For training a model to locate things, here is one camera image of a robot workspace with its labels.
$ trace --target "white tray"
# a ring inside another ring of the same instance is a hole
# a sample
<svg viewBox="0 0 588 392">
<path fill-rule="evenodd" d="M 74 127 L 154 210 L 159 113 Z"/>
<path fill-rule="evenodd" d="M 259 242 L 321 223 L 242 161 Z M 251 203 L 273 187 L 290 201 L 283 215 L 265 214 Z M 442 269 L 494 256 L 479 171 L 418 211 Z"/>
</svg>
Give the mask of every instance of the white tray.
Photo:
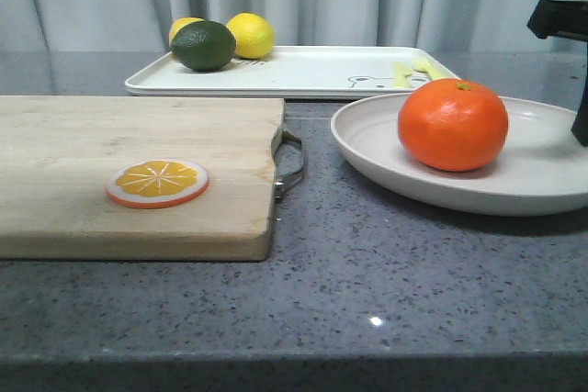
<svg viewBox="0 0 588 392">
<path fill-rule="evenodd" d="M 396 193 L 435 206 L 501 216 L 561 213 L 588 206 L 588 148 L 571 134 L 575 112 L 502 97 L 510 128 L 493 163 L 447 173 L 413 159 L 398 140 L 408 94 L 382 95 L 339 109 L 331 131 L 346 159 Z"/>
<path fill-rule="evenodd" d="M 196 73 L 165 54 L 132 75 L 125 85 L 135 95 L 272 96 L 280 98 L 361 98 L 411 92 L 430 81 L 413 71 L 409 87 L 394 86 L 394 62 L 413 67 L 419 57 L 441 73 L 457 77 L 416 48 L 277 46 L 262 60 L 233 59 L 220 71 Z"/>
</svg>

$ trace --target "speckled countertop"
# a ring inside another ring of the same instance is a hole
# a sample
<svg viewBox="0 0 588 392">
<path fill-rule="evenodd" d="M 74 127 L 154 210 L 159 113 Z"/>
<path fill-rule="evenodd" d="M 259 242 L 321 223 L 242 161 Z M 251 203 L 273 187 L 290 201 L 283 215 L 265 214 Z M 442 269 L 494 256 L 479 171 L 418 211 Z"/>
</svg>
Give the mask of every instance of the speckled countertop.
<svg viewBox="0 0 588 392">
<path fill-rule="evenodd" d="M 434 55 L 501 95 L 582 95 L 582 55 Z M 126 95 L 157 56 L 0 53 L 0 94 Z M 0 390 L 587 390 L 588 208 L 395 195 L 336 149 L 341 105 L 287 104 L 310 163 L 265 262 L 0 261 Z"/>
</svg>

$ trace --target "orange slice magnet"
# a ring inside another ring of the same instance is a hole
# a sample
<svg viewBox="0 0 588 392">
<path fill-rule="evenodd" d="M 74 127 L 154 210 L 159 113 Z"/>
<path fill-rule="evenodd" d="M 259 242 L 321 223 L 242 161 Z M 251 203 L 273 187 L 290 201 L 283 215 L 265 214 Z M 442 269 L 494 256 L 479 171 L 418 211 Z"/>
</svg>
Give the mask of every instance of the orange slice magnet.
<svg viewBox="0 0 588 392">
<path fill-rule="evenodd" d="M 116 172 L 107 182 L 110 199 L 124 207 L 165 208 L 201 195 L 209 174 L 200 164 L 176 159 L 138 162 Z"/>
</svg>

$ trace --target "cutting board handle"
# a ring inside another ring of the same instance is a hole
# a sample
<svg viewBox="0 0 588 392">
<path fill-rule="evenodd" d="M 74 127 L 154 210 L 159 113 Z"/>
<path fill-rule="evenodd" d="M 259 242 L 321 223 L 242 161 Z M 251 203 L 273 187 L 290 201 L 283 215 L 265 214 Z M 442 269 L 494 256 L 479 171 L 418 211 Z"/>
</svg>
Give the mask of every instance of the cutting board handle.
<svg viewBox="0 0 588 392">
<path fill-rule="evenodd" d="M 292 187 L 299 184 L 304 179 L 304 172 L 306 171 L 306 166 L 308 163 L 308 157 L 306 150 L 302 145 L 302 140 L 285 128 L 282 129 L 280 145 L 284 144 L 290 145 L 299 150 L 302 161 L 299 168 L 296 170 L 277 177 L 277 180 L 274 182 L 274 187 L 276 189 L 275 196 L 278 200 L 282 199 Z"/>
</svg>

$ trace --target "wooden cutting board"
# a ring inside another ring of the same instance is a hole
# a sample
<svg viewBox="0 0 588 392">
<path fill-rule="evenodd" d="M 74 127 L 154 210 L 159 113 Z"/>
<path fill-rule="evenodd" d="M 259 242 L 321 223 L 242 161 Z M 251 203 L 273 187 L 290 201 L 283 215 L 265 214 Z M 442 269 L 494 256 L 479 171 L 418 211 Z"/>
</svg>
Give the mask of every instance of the wooden cutting board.
<svg viewBox="0 0 588 392">
<path fill-rule="evenodd" d="M 0 257 L 259 261 L 269 251 L 284 102 L 273 98 L 0 96 Z M 206 192 L 126 208 L 105 183 L 177 158 Z"/>
</svg>

